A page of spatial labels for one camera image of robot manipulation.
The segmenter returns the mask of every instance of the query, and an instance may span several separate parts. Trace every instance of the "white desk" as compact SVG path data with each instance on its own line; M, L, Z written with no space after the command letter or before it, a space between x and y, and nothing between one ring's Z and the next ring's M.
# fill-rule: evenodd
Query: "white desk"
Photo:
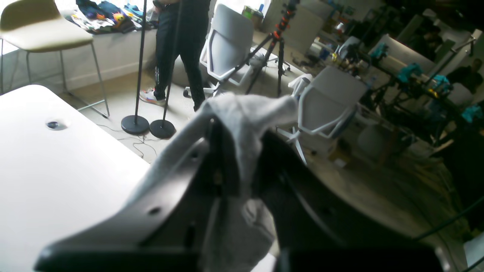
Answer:
M49 130L47 120L70 123ZM116 213L149 164L47 88L0 96L0 271Z

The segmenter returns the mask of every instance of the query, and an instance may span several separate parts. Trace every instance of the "teal object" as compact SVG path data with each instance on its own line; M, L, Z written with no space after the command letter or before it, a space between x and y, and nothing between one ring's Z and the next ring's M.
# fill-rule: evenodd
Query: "teal object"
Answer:
M371 53L370 57L375 59L386 57L388 56L387 50L388 46L386 45L386 43L381 43L378 45L377 49Z
M422 71L422 68L418 63L412 63L409 66L400 70L397 78L403 83L408 83L408 79L412 76L412 74L415 74L416 76L421 76L423 73L424 72Z
M462 117L468 122L474 122L474 119L484 118L483 110L479 105L472 105L467 107L462 113Z
M439 93L448 93L448 92L450 92L451 84L450 84L450 82L449 82L449 80L447 79L446 76L437 75L437 76L434 77L434 80L436 82L432 86L432 88L434 90L436 90L437 88L439 88L439 87L442 86L442 91L440 91Z

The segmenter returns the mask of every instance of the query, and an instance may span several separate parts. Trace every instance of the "cable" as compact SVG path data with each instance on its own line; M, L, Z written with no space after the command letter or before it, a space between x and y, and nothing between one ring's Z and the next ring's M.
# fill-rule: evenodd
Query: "cable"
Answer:
M102 127L105 127L105 128L108 128L109 130L114 131L114 132L124 132L124 130L114 130L114 129L112 129L112 128L108 127L108 126L105 126L105 125L100 125L100 124L96 124L96 125L102 126Z
M124 130L115 130L115 129L112 129L106 125L101 125L101 124L96 124L98 126L101 126L101 127L105 127L113 132L123 132L124 133ZM121 139L117 139L118 141L122 141L122 140L129 140L129 139L134 139L134 140L137 140L137 141L140 141L139 143L133 143L133 148L135 148L136 150L138 150L140 153L141 153L141 158L144 159L145 157L145 153L143 153L143 151L141 151L140 149L138 149L135 145L146 145L148 147L150 147L151 149L153 149L154 151L154 154L156 157L158 157L158 153L156 152L156 149L154 147L152 147L151 145L147 144L145 141L154 141L154 142L158 142L160 140L152 140L152 139L147 139L146 138L146 135L141 135L141 136L138 136L138 138L135 138L135 137L126 137L126 138L121 138Z
M400 191L400 193L406 198L408 199L416 208L417 210L420 212L421 216L425 219L425 221L430 225L431 228L434 228L432 222L428 219L427 215L425 214L425 212L422 210L422 208L420 208L419 205L417 205L417 203L415 203L415 201L407 196L407 194L405 193L405 190L395 181L396 179L392 179L393 183L396 185L396 187L398 188L398 190ZM455 260L454 260L454 257L452 256L452 253L450 251L450 247L448 245L448 243L444 240L444 238L440 235L440 233L437 232L437 235L439 236L439 239L444 243L444 246L445 248L447 249L447 252L449 252L449 257L452 261L452 265L454 266L454 269L455 271L459 271L457 265L455 264Z
M480 199L478 199L474 204L470 205L469 207L467 207L465 210L463 210L462 212L460 212L458 215L448 219L447 221L444 221L443 223L441 223L440 225L438 225L437 227L429 230L429 231L426 231L424 233L422 233L421 235L413 238L413 240L421 240L429 235L432 235L436 232L438 232L439 230L445 228L446 226L450 225L451 223L453 223L455 220L459 219L460 217L464 216L466 213L470 212L474 207L476 207L477 205L479 205L482 201L484 201L484 196L481 197Z

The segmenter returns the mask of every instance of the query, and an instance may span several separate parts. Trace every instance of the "microphone stand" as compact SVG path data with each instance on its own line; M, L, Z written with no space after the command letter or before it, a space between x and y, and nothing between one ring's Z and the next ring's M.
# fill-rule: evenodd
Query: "microphone stand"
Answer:
M141 49L139 51L139 68L138 68L138 86L136 91L136 108L135 114L126 116L121 121L121 128L129 134L140 135L144 134L150 128L150 123L145 118L138 115L139 107L139 92L141 89L141 73L143 71L143 51L145 47L145 30L146 30L146 5L147 0L144 2L143 8L143 22L141 24Z
M166 110L168 110L168 99L170 98L170 90L171 90L171 81L173 79L173 68L175 66L175 51L178 46L178 36L180 32L180 22L182 20L182 9L183 9L183 0L180 0L180 6L178 9L178 21L175 30L175 41L173 42L173 53L171 55L171 67L169 71L169 78L168 78L168 90L166 91L166 103L165 103L165 110L163 111L163 119L155 120L150 124L150 131L153 136L160 138L160 139L169 139L175 133L176 129L175 126L166 120Z

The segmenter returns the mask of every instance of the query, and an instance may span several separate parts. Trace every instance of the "gray cloth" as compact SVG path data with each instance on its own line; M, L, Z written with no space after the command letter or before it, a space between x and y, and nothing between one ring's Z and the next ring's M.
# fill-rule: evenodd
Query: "gray cloth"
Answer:
M248 272L264 258L275 239L269 211L261 200L250 199L252 177L262 150L260 139L268 128L297 119L294 98L229 93L208 99L152 163L128 203L163 182L184 153L205 135L212 118L218 118L234 140L241 196L221 203L206 264L210 272Z

